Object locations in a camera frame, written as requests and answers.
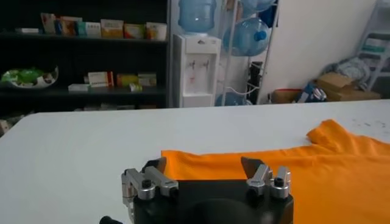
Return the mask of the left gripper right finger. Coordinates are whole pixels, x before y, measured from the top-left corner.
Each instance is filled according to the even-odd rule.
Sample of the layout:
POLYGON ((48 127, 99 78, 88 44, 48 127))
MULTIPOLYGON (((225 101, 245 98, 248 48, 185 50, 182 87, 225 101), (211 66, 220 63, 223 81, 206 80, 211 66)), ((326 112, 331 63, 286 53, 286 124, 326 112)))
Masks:
POLYGON ((243 156, 241 165, 247 177, 247 187, 254 196, 262 197, 269 192, 271 197, 284 200, 290 195, 291 172, 287 167, 280 166, 274 176, 272 169, 260 159, 243 156))

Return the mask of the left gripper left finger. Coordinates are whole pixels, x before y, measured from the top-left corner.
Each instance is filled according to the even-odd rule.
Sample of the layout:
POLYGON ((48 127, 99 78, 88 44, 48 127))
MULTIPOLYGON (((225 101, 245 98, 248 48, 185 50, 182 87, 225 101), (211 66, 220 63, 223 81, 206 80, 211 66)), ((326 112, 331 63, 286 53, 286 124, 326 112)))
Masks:
POLYGON ((148 161, 141 171, 126 169, 121 174, 123 204, 130 207, 135 198, 148 201, 157 195, 177 198, 179 182, 163 174, 166 162, 166 158, 161 157, 148 161))

